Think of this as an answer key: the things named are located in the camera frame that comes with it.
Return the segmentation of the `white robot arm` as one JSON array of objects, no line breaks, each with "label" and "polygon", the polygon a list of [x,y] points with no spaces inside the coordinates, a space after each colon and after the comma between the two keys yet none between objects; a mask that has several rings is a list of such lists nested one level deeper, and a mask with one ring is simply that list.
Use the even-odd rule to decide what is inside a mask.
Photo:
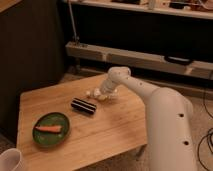
[{"label": "white robot arm", "polygon": [[100,91],[111,94],[119,85],[145,104],[150,171],[198,171],[189,125],[192,103],[174,89],[132,77],[128,67],[111,67]]}]

